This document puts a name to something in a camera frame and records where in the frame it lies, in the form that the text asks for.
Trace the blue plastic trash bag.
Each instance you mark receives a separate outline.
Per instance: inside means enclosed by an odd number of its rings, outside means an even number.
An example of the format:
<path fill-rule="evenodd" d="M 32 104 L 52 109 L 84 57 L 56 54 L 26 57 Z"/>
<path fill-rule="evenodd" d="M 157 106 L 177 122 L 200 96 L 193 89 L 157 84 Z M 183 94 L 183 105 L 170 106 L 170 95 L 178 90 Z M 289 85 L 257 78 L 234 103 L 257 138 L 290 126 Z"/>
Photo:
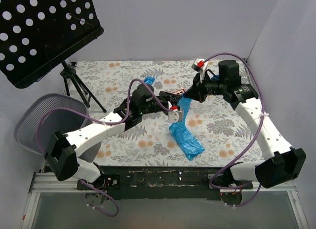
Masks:
<path fill-rule="evenodd" d="M 205 148 L 188 130 L 186 126 L 186 117 L 190 110 L 191 99 L 182 97 L 178 105 L 183 110 L 183 119 L 181 122 L 173 123 L 169 127 L 170 134 L 174 141 L 180 147 L 189 161 L 192 161 L 196 156 L 201 154 Z"/>

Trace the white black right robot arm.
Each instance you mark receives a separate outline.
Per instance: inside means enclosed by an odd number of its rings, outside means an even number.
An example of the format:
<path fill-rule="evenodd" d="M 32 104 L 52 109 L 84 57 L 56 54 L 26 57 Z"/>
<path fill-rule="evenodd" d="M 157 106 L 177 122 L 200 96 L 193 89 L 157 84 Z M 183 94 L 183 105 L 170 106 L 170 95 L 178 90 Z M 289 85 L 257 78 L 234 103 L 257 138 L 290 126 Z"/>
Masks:
<path fill-rule="evenodd" d="M 192 86 L 184 93 L 186 98 L 204 102 L 209 95 L 222 96 L 243 119 L 258 143 L 264 161 L 256 163 L 234 163 L 216 177 L 229 188 L 237 187 L 241 181 L 258 182 L 265 188 L 296 179 L 306 160 L 302 148 L 294 148 L 277 130 L 268 113 L 262 108 L 259 95 L 251 84 L 243 84 L 239 64 L 235 60 L 219 62 L 218 78 L 210 77 L 212 70 L 208 62 L 196 59 L 192 69 L 197 71 Z"/>

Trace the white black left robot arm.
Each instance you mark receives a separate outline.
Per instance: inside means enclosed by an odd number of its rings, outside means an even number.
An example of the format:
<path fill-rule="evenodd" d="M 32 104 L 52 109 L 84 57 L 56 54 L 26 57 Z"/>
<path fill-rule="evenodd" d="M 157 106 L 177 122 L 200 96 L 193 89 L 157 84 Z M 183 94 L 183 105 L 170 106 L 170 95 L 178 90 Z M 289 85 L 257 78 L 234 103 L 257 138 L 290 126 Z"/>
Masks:
<path fill-rule="evenodd" d="M 58 181 L 76 177 L 88 182 L 93 189 L 101 189 L 105 183 L 102 169 L 82 156 L 108 137 L 138 125 L 143 115 L 164 112 L 170 122 L 181 122 L 184 116 L 178 105 L 181 97 L 164 91 L 156 96 L 151 85 L 142 83 L 133 92 L 129 91 L 122 104 L 101 120 L 68 133 L 53 133 L 44 158 Z"/>

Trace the small blue bag piece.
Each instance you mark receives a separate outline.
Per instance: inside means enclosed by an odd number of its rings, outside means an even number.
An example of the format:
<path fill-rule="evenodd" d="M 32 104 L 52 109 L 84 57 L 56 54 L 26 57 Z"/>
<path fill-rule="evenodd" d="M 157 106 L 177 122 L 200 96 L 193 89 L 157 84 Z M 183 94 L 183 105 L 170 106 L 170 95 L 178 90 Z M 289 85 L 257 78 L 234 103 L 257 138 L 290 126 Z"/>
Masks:
<path fill-rule="evenodd" d="M 144 83 L 145 83 L 145 84 L 152 85 L 154 82 L 155 82 L 155 78 L 154 78 L 154 77 L 151 77 L 151 76 L 146 77 L 146 78 L 144 79 Z"/>

